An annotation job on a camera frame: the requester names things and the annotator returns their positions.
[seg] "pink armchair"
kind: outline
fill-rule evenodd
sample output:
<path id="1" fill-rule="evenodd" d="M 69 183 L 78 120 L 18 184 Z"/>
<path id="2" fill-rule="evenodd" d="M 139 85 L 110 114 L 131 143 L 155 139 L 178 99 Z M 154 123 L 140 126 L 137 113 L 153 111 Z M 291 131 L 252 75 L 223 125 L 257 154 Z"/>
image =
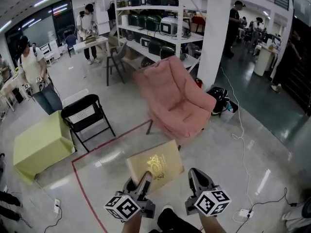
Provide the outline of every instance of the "pink armchair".
<path id="1" fill-rule="evenodd" d="M 216 99 L 199 88 L 176 56 L 134 74 L 149 106 L 151 124 L 179 145 L 195 137 L 205 126 Z"/>

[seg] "book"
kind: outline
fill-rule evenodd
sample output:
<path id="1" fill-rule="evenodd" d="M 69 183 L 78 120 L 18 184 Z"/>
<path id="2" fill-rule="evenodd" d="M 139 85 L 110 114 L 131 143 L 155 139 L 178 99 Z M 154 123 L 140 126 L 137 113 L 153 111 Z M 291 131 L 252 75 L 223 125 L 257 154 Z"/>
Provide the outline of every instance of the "book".
<path id="1" fill-rule="evenodd" d="M 152 173 L 148 194 L 177 178 L 185 170 L 175 140 L 135 154 L 127 158 L 126 163 L 135 185 L 139 184 L 147 171 Z"/>

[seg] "white t-shirt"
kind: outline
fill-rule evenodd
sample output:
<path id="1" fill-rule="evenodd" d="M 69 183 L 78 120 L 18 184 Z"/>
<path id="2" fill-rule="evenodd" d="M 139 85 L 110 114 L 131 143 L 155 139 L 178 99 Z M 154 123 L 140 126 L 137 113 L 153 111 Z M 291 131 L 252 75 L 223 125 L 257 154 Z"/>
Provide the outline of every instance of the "white t-shirt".
<path id="1" fill-rule="evenodd" d="M 41 75 L 41 66 L 39 61 L 44 58 L 43 52 L 40 50 L 40 48 L 35 48 L 37 57 L 34 54 L 33 48 L 30 47 L 30 52 L 27 57 L 24 57 L 24 55 L 21 55 L 21 63 L 22 66 L 20 66 L 20 61 L 18 59 L 18 72 L 19 73 L 25 73 L 26 79 L 28 84 L 33 89 L 33 94 L 39 92 L 39 87 L 37 85 L 37 77 Z M 46 86 L 50 83 L 49 77 L 47 74 L 43 77 L 45 80 Z"/>
<path id="2" fill-rule="evenodd" d="M 93 29 L 92 22 L 93 22 L 93 14 L 90 13 L 88 15 L 84 15 L 84 17 L 78 16 L 77 19 L 77 26 L 82 25 L 82 32 L 79 31 L 79 35 L 85 40 L 85 38 L 91 34 L 86 34 L 87 29 Z"/>
<path id="3" fill-rule="evenodd" d="M 257 21 L 253 22 L 253 31 L 255 31 L 258 28 L 258 23 Z"/>

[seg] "gray chair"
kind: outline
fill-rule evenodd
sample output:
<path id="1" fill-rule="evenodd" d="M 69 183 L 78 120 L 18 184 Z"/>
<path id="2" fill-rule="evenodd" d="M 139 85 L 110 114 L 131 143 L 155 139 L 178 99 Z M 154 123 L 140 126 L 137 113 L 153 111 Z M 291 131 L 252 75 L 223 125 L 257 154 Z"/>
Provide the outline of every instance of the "gray chair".
<path id="1" fill-rule="evenodd" d="M 107 86 L 109 86 L 109 69 L 110 69 L 110 74 L 112 74 L 112 67 L 115 66 L 116 70 L 118 72 L 118 75 L 120 76 L 122 83 L 124 83 L 124 79 L 120 73 L 118 64 L 120 64 L 123 68 L 123 71 L 125 71 L 124 65 L 122 63 L 122 59 L 126 54 L 126 42 L 124 43 L 123 46 L 121 47 L 113 47 L 110 49 L 111 51 L 111 56 L 107 57 L 107 64 L 106 64 L 106 69 L 107 69 Z"/>

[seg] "gold emblem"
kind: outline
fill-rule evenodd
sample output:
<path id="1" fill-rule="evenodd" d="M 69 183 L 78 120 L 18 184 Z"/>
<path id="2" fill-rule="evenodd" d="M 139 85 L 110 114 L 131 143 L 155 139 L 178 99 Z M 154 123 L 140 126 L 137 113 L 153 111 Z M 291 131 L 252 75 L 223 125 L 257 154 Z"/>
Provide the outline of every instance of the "gold emblem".
<path id="1" fill-rule="evenodd" d="M 147 161 L 147 164 L 149 165 L 147 170 L 152 173 L 154 180 L 160 180 L 164 178 L 163 168 L 159 157 L 156 154 L 150 157 L 150 160 Z"/>

